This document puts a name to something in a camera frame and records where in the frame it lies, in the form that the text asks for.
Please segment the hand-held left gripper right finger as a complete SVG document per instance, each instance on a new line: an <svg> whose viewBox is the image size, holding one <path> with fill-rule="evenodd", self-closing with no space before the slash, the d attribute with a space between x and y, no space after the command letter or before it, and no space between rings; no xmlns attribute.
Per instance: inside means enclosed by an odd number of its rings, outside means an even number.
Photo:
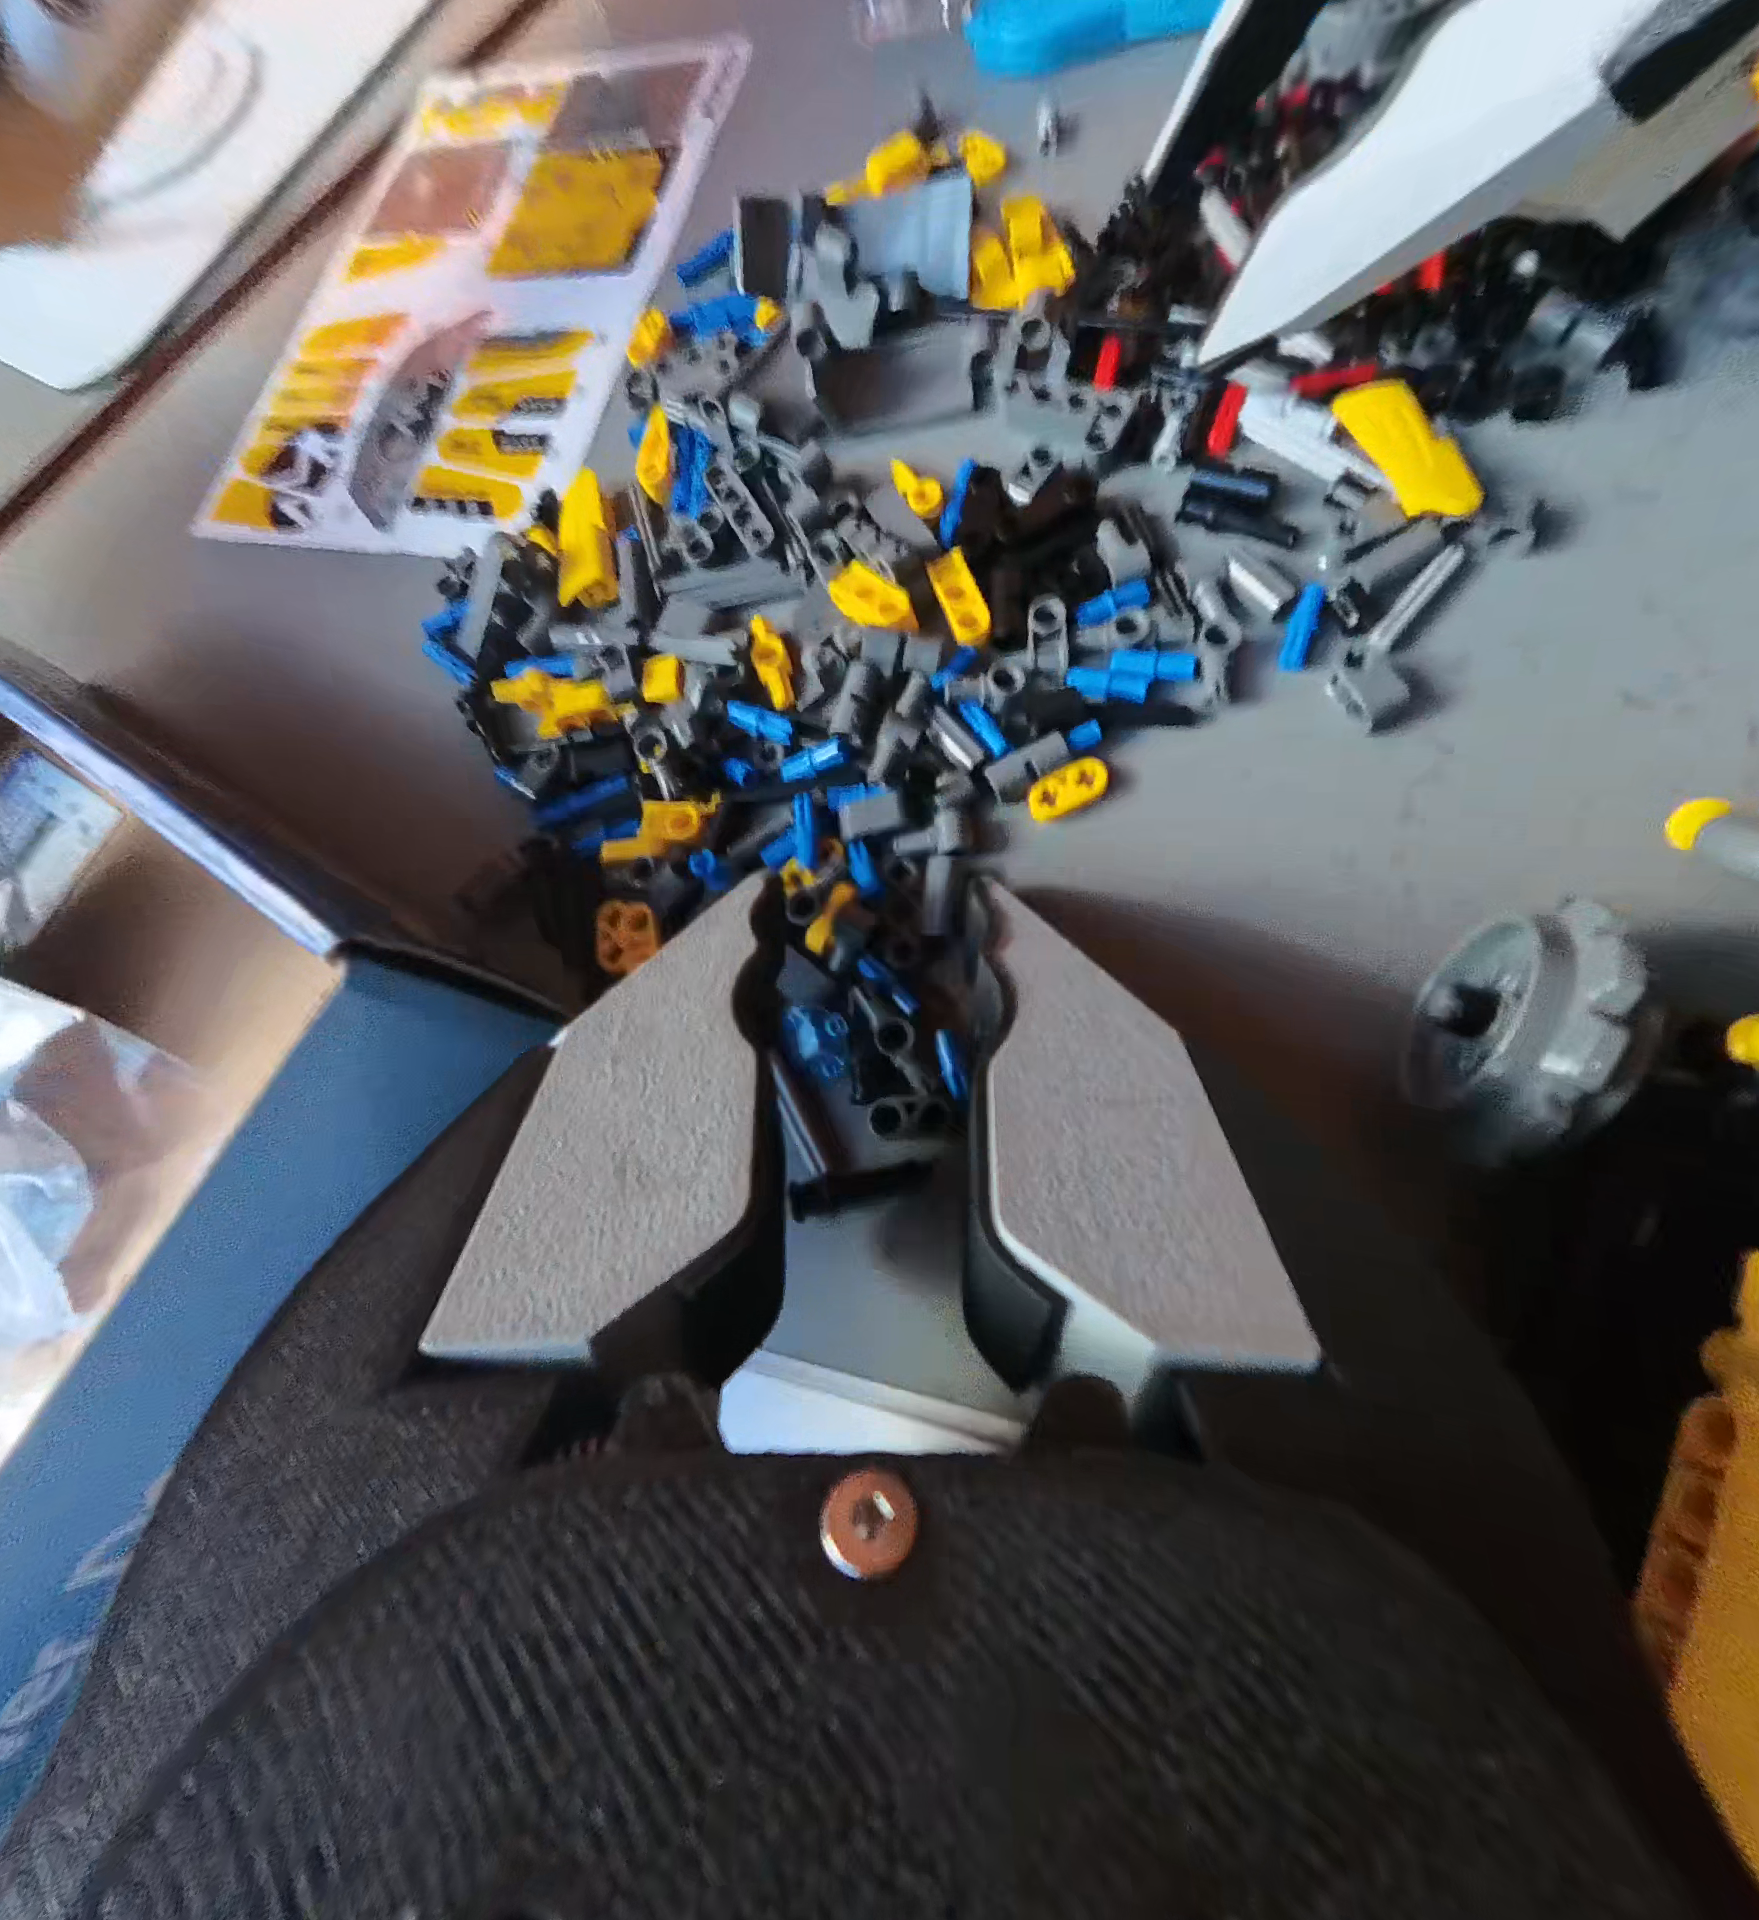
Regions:
<svg viewBox="0 0 1759 1920"><path fill-rule="evenodd" d="M1312 1376L1322 1342L1187 1040L1004 886L969 896L969 1327L1015 1387Z"/></svg>

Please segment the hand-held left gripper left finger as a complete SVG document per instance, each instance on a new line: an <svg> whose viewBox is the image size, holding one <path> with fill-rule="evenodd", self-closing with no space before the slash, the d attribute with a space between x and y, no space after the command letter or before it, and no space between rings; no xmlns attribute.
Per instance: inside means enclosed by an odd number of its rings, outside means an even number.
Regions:
<svg viewBox="0 0 1759 1920"><path fill-rule="evenodd" d="M436 1361L732 1374L782 1301L773 879L708 906L555 1038L419 1335Z"/></svg>

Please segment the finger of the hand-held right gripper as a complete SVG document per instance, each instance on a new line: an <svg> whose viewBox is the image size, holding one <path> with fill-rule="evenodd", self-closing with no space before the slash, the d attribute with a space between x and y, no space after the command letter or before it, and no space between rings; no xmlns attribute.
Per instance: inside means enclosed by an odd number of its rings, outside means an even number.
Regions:
<svg viewBox="0 0 1759 1920"><path fill-rule="evenodd" d="M1649 124L1612 102L1607 53L1649 6L1456 4L1371 117L1275 204L1203 365L1312 330L1506 218L1627 237L1758 127L1758 48Z"/></svg>
<svg viewBox="0 0 1759 1920"><path fill-rule="evenodd" d="M1203 162L1228 147L1285 73L1322 2L1222 2L1158 132L1140 181L1146 196L1187 196Z"/></svg>

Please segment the grey desk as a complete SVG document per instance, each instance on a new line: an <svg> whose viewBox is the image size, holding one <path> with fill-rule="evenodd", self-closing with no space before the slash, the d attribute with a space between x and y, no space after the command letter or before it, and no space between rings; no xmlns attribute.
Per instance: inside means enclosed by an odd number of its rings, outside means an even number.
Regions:
<svg viewBox="0 0 1759 1920"><path fill-rule="evenodd" d="M0 369L0 653L94 687L171 762L417 922L525 834L416 626L419 560L200 541L191 516L365 198L376 143L467 54L550 58L738 28L744 78L693 236L740 189L831 180L926 91L1029 152L1035 86L946 38L862 46L845 4L443 4L349 132L329 191L155 372L59 407ZM1428 707L1364 736L1301 675L1248 677L1124 756L1111 808L1009 853L1013 886L1167 1018L1226 1046L1422 1239L1492 1237L1398 1095L1408 996L1470 926L1566 896L1629 917L1676 1002L1759 1009L1759 888L1670 851L1688 796L1759 801L1759 342L1683 384L1489 426L1482 472L1572 516L1498 556L1410 648Z"/></svg>

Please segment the yellow rounded bullet piece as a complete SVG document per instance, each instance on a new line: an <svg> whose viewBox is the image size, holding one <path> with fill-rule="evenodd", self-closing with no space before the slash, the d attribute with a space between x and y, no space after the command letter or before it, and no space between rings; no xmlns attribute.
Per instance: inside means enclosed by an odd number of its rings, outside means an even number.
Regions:
<svg viewBox="0 0 1759 1920"><path fill-rule="evenodd" d="M1330 401L1332 417L1377 468L1398 509L1410 518L1470 518L1486 489L1460 445L1428 417L1412 386L1377 378Z"/></svg>

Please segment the blue cardboard box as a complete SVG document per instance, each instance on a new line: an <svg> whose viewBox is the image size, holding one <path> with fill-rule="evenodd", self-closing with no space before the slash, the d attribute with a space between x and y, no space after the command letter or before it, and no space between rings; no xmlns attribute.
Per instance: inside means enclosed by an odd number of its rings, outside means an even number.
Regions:
<svg viewBox="0 0 1759 1920"><path fill-rule="evenodd" d="M59 999L191 1068L106 1301L0 1453L0 1840L220 1386L305 1270L542 1040L547 1007L417 926L129 707L0 642L0 717L124 819L40 935Z"/></svg>

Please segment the dark curved panel piece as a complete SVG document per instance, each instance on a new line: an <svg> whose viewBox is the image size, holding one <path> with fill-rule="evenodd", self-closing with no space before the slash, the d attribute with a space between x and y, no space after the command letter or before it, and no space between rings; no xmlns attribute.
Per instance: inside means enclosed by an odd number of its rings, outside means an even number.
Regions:
<svg viewBox="0 0 1759 1920"><path fill-rule="evenodd" d="M963 167L841 204L736 198L736 290L784 312L828 435L891 437L983 407L997 323L969 295L973 210Z"/></svg>

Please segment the clear plastic bag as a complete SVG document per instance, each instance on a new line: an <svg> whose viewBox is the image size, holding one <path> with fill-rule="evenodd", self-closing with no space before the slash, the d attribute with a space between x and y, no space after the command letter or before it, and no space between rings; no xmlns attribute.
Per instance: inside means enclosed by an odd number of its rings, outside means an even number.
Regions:
<svg viewBox="0 0 1759 1920"><path fill-rule="evenodd" d="M203 1164L196 1068L47 989L37 949L127 829L44 752L2 758L0 1465L129 1283L173 1166Z"/></svg>

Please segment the pile of small building pieces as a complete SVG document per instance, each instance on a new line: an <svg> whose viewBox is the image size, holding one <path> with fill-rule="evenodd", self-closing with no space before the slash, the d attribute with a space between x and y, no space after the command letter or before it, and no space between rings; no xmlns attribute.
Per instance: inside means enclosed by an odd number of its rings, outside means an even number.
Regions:
<svg viewBox="0 0 1759 1920"><path fill-rule="evenodd" d="M443 565L421 624L528 808L463 893L474 923L548 943L589 1005L771 876L786 1072L918 1147L969 1101L951 972L993 816L1101 802L1113 748L1214 717L1258 635L1279 670L1326 663L1364 731L1395 727L1406 640L1546 510L1498 501L1448 430L1456 395L1509 386L1478 239L1203 372L1250 213L1330 129L1296 93L1187 196L1132 180L1091 237L1007 202L970 236L986 398L941 426L828 435L771 301L647 314L627 489L547 492ZM1460 445L1478 515L1406 516L1341 431L1332 398L1377 378Z"/></svg>

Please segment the yellow sticker sheet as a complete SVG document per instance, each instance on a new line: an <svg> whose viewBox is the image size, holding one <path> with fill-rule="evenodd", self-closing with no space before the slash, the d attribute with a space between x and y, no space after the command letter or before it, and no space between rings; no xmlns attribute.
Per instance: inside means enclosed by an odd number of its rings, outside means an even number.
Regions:
<svg viewBox="0 0 1759 1920"><path fill-rule="evenodd" d="M583 466L753 58L740 35L427 81L193 525L450 556Z"/></svg>

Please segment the white flat tray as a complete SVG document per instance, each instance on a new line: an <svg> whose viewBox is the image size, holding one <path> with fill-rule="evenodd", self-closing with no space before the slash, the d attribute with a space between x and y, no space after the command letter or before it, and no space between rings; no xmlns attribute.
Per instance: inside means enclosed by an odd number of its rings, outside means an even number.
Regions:
<svg viewBox="0 0 1759 1920"><path fill-rule="evenodd" d="M57 391L124 372L427 12L0 4L0 365Z"/></svg>

